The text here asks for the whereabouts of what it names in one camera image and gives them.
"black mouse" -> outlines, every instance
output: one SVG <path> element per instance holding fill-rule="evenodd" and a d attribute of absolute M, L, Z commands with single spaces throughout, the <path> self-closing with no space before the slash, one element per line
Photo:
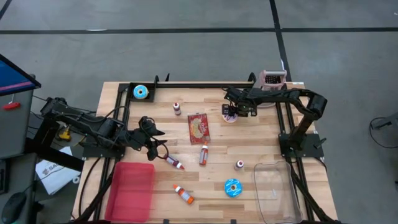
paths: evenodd
<path fill-rule="evenodd" d="M 7 203 L 2 208 L 1 221 L 4 224 L 15 222 L 19 214 L 21 214 L 22 208 L 26 202 L 26 195 L 24 192 L 19 192 L 11 195 Z"/>

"clear plastic bin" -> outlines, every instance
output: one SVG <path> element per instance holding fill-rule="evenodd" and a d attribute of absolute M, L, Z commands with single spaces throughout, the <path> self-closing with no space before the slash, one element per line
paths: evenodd
<path fill-rule="evenodd" d="M 302 221 L 288 163 L 256 164 L 254 183 L 259 209 L 266 224 Z"/>

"red handle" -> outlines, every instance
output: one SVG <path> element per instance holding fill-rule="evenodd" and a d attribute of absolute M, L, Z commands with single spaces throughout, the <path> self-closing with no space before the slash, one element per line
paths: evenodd
<path fill-rule="evenodd" d="M 4 110 L 13 110 L 13 109 L 16 109 L 16 108 L 18 108 L 20 106 L 21 106 L 20 103 L 14 102 L 14 103 L 9 103 L 7 105 L 4 105 L 2 108 Z"/>

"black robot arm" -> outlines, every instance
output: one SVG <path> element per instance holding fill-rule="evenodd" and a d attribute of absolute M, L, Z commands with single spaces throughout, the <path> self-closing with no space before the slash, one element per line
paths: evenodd
<path fill-rule="evenodd" d="M 304 106 L 300 96 L 309 97 L 307 106 Z M 304 115 L 300 124 L 290 132 L 289 144 L 296 150 L 302 150 L 305 144 L 305 136 L 313 121 L 322 117 L 328 102 L 323 96 L 310 90 L 293 88 L 291 90 L 262 91 L 259 88 L 239 90 L 229 87 L 226 90 L 224 99 L 231 102 L 230 105 L 223 105 L 223 114 L 247 117 L 257 116 L 257 105 L 261 103 L 291 103 Z"/>
<path fill-rule="evenodd" d="M 167 142 L 166 140 L 151 141 L 153 136 L 163 135 L 164 133 L 157 130 L 154 121 L 146 116 L 139 120 L 139 128 L 129 131 L 127 124 L 108 117 L 113 111 L 107 116 L 92 116 L 68 106 L 63 98 L 47 98 L 47 103 L 40 112 L 44 118 L 62 121 L 93 137 L 95 147 L 106 150 L 115 150 L 116 147 L 131 147 L 137 151 L 146 147 L 150 161 L 158 156 L 157 147 Z"/>

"small bottle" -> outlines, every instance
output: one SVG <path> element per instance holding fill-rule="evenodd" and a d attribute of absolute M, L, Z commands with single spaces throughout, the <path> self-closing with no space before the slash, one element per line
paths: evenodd
<path fill-rule="evenodd" d="M 176 193 L 178 193 L 179 196 L 181 196 L 182 199 L 184 199 L 184 201 L 186 201 L 188 204 L 192 204 L 193 202 L 193 197 L 191 195 L 189 195 L 188 193 L 185 192 L 185 190 L 177 185 L 173 185 Z"/>
<path fill-rule="evenodd" d="M 181 108 L 180 108 L 179 103 L 175 102 L 173 104 L 173 108 L 174 108 L 174 114 L 175 115 L 181 115 Z"/>
<path fill-rule="evenodd" d="M 200 151 L 199 164 L 205 166 L 207 163 L 207 155 L 209 153 L 207 142 L 202 146 Z"/>
<path fill-rule="evenodd" d="M 241 170 L 243 168 L 243 161 L 238 161 L 234 166 L 235 170 Z"/>
<path fill-rule="evenodd" d="M 178 169 L 183 169 L 185 170 L 184 166 L 182 165 L 182 163 L 176 159 L 174 159 L 173 157 L 170 156 L 170 154 L 166 157 L 166 162 L 168 162 L 169 164 L 172 164 L 173 166 L 175 166 Z"/>

